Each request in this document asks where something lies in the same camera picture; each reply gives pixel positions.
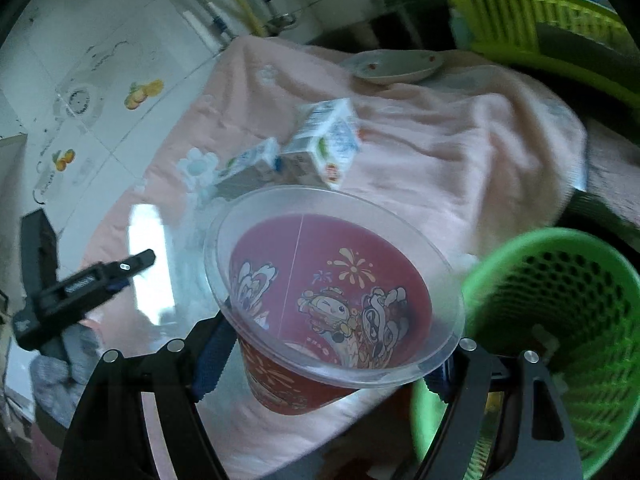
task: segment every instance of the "cartoon character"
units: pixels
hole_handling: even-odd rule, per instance
[[[298,309],[309,314],[314,332],[329,332],[336,343],[350,337],[358,325],[358,311],[349,309],[349,302],[344,293],[334,286],[323,288],[317,294],[312,290],[306,290],[298,300]]]
[[[403,315],[406,291],[400,286],[386,294],[381,288],[374,288],[364,297],[362,306],[359,367],[385,367],[409,329],[409,320]]]
[[[236,289],[236,304],[245,310],[249,316],[258,314],[262,307],[261,297],[275,280],[278,270],[271,264],[265,264],[252,272],[251,264],[245,262],[238,274],[238,288]],[[266,314],[261,323],[266,323]]]

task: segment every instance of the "white plate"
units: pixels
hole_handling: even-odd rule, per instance
[[[340,65],[364,81],[389,85],[421,81],[435,73],[443,63],[442,55],[431,50],[370,50],[356,54]]]

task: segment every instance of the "fruit decal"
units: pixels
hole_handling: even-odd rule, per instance
[[[135,110],[147,97],[156,97],[163,88],[164,83],[161,79],[156,79],[146,85],[132,83],[129,89],[129,95],[124,99],[124,105],[129,110]]]
[[[66,150],[65,154],[60,156],[62,152],[56,152],[53,154],[53,163],[56,165],[58,171],[65,171],[66,165],[71,164],[76,160],[76,152],[74,150]]]

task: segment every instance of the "green dish rack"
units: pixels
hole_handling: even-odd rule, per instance
[[[514,238],[465,280],[465,335],[487,351],[533,349],[566,387],[584,478],[624,439],[640,410],[640,278],[609,244],[580,231],[546,228]],[[533,327],[559,346],[549,355]],[[445,405],[424,381],[414,383],[412,428],[425,455]],[[482,440],[466,478],[481,478]]]
[[[640,110],[640,51],[620,17],[590,0],[449,0],[471,50],[565,76]]]

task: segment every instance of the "clear plastic cup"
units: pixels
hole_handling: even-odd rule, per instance
[[[252,392],[275,412],[414,381],[462,336],[460,284],[444,257],[398,216],[354,196],[251,192],[214,220],[204,251]]]

